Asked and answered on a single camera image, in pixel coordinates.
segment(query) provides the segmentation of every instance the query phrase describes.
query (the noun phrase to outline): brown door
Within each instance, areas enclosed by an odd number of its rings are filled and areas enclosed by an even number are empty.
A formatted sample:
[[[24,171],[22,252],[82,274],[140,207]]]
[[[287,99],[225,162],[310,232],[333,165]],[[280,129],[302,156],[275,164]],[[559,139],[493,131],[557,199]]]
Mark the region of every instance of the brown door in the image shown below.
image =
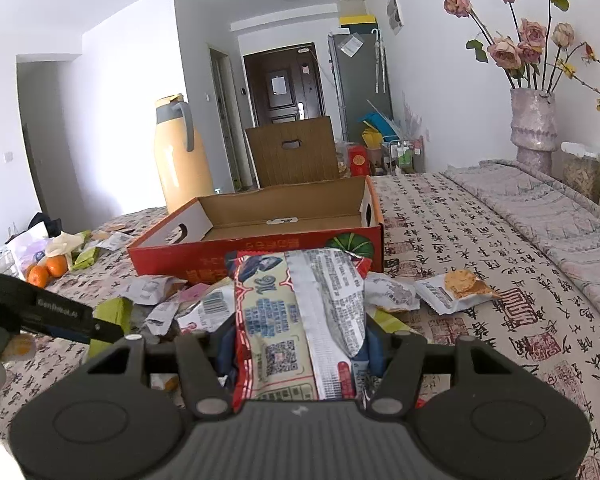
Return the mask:
[[[244,57],[256,126],[324,115],[315,45],[259,52]]]

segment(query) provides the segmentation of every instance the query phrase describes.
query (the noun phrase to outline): barcode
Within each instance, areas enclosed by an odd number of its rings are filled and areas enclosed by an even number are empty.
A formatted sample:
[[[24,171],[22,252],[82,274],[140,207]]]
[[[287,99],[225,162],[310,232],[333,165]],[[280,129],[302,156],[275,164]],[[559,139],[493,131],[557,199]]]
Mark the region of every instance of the barcode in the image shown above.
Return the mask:
[[[432,286],[432,285],[429,285],[429,283],[425,283],[424,286],[426,286],[429,289],[429,291],[436,298],[438,298],[440,301],[442,301],[442,304],[444,306],[446,306],[447,308],[449,308],[449,304],[450,304],[449,299],[450,298],[446,294],[444,294],[443,291],[440,290],[440,288]]]
[[[228,314],[229,308],[224,302],[222,292],[216,290],[202,300],[202,310],[208,316],[214,316],[215,314]]]

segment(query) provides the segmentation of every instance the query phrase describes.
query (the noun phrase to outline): gray refrigerator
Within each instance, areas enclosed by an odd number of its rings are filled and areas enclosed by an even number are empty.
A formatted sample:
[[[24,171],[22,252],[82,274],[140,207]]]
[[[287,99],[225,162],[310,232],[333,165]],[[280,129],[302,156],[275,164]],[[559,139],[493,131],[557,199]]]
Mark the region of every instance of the gray refrigerator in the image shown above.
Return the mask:
[[[389,81],[387,78],[386,92],[382,92],[382,67],[380,67],[379,89],[376,93],[376,36],[359,34],[363,44],[353,56],[348,56],[338,47],[348,37],[348,34],[329,36],[331,68],[336,83],[344,139],[364,144],[362,132],[366,125],[359,120],[374,111],[367,100],[390,119],[394,118]]]

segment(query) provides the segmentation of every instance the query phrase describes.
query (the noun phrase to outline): thermos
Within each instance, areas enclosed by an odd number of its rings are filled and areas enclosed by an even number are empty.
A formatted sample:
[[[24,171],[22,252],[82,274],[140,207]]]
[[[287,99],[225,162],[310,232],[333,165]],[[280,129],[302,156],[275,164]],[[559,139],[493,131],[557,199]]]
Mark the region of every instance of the thermos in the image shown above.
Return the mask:
[[[182,94],[155,103],[154,156],[169,213],[191,199],[213,194],[213,181],[200,134]]]

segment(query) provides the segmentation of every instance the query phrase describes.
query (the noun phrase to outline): vase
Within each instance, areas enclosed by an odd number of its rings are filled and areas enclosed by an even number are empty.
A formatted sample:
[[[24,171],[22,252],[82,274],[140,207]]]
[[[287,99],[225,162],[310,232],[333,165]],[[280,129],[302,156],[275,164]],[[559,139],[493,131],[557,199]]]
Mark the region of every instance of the vase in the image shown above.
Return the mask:
[[[551,155],[558,147],[555,97],[543,90],[511,89],[511,142],[516,160],[551,175]]]

